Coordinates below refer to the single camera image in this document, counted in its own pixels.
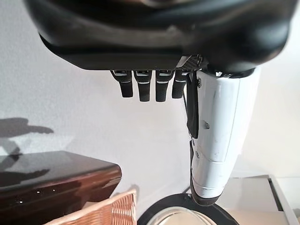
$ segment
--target robotic hand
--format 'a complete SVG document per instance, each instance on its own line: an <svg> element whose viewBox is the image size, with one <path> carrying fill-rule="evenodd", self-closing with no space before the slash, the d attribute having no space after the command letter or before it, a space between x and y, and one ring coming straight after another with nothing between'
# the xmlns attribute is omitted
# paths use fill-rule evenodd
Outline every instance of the robotic hand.
<svg viewBox="0 0 300 225"><path fill-rule="evenodd" d="M70 63L110 70L123 97L132 71L141 101L187 84L191 190L200 205L222 194L240 153L258 65L283 49L297 0L25 0L45 46Z"/></svg>

